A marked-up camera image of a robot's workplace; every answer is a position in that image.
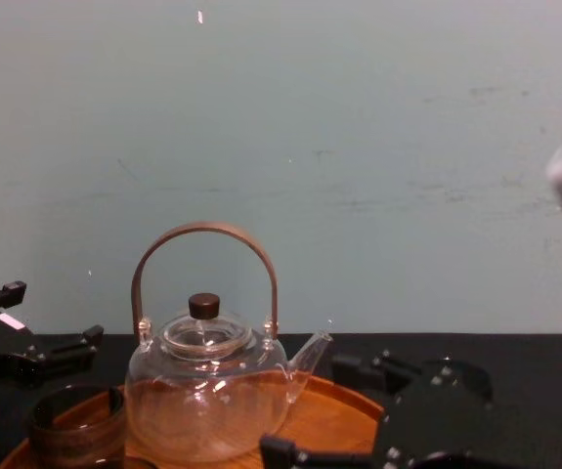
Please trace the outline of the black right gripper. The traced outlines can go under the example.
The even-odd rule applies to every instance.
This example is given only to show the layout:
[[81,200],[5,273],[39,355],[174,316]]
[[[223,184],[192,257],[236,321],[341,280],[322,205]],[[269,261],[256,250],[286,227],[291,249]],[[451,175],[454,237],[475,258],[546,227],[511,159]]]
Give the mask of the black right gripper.
[[489,454],[496,429],[489,373],[450,358],[413,364],[388,350],[372,358],[335,354],[332,381],[386,394],[381,464],[369,453],[316,451],[265,435],[264,468],[519,468],[512,456]]

